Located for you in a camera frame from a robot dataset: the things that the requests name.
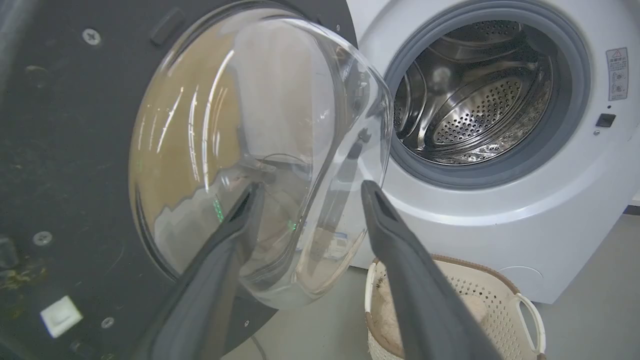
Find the screw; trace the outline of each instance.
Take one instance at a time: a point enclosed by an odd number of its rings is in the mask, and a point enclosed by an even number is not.
[[[84,31],[82,32],[82,38],[87,44],[92,46],[98,45],[102,40],[100,37],[100,33],[91,28],[84,29]]]
[[[49,231],[40,231],[33,235],[31,241],[38,246],[44,246],[53,241],[53,235]]]
[[[112,317],[108,317],[108,318],[105,318],[102,321],[101,326],[102,326],[103,329],[108,329],[108,328],[112,327],[113,323],[115,323],[115,322],[116,322],[116,320],[114,320]]]

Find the white washing machine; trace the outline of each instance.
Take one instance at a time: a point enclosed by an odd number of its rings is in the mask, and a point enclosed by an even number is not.
[[[640,3],[348,3],[396,96],[385,193],[430,252],[555,301],[639,186]]]

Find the stainless steel drum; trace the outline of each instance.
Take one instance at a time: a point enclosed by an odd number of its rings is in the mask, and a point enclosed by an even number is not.
[[[488,37],[486,23],[465,28],[464,36],[461,31],[454,34],[458,40],[504,46],[509,38],[519,36],[505,32]],[[474,36],[469,28],[480,34]],[[509,30],[521,28],[512,25]],[[518,51],[503,53],[492,61],[462,63],[443,58],[430,48],[416,60],[421,78],[427,79],[423,82],[424,109],[412,110],[420,113],[419,118],[404,117],[402,128],[396,128],[404,146],[421,158],[441,165],[490,160],[518,145],[542,119],[553,89],[552,61],[548,56],[523,42]],[[436,92],[429,86],[429,79],[432,73],[441,71],[444,61],[455,64],[447,63],[447,69],[456,69],[461,80],[445,92]],[[405,91],[398,91],[401,99],[407,97]]]
[[[516,51],[524,44],[524,36],[523,26],[517,22],[481,21],[455,29],[430,48],[450,60],[486,61]]]

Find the brown basket rim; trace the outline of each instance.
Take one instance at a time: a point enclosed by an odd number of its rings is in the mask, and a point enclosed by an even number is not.
[[[520,291],[518,290],[518,288],[509,280],[507,279],[504,275],[500,274],[499,272],[488,268],[486,266],[480,265],[480,264],[476,264],[476,263],[471,263],[469,261],[464,261],[464,260],[460,260],[460,259],[456,259],[456,258],[450,258],[449,256],[442,256],[442,255],[431,255],[431,258],[433,258],[435,261],[441,261],[443,263],[450,263],[450,264],[455,264],[455,265],[460,265],[460,266],[465,266],[467,268],[472,268],[475,270],[479,270],[482,272],[486,272],[489,275],[492,275],[496,278],[498,278],[498,280],[502,281],[508,288],[509,290],[513,291],[513,294],[516,295],[518,293],[520,293]],[[373,260],[374,264],[378,264],[378,262],[380,262],[380,260],[378,258],[375,258]],[[366,312],[365,313],[365,323],[367,324],[367,329],[369,330],[369,332],[371,333],[371,336],[373,336],[373,339],[380,344],[380,346],[385,349],[387,352],[390,352],[391,354],[404,359],[404,349],[402,347],[398,347],[395,344],[391,344],[387,341],[387,339],[382,336],[382,332],[380,332],[380,330],[378,328],[376,328],[375,326],[373,326],[373,316],[371,315],[370,312]]]

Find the washing machine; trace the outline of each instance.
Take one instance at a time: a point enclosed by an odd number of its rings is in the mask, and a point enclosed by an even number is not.
[[[639,186],[639,3],[349,8],[394,95],[383,189],[403,219],[430,252],[555,301]],[[365,241],[353,264],[372,257]]]
[[[2,3],[0,352],[123,357],[252,179],[274,203],[228,349],[369,266],[385,171],[430,252],[553,302],[638,187],[639,8]]]

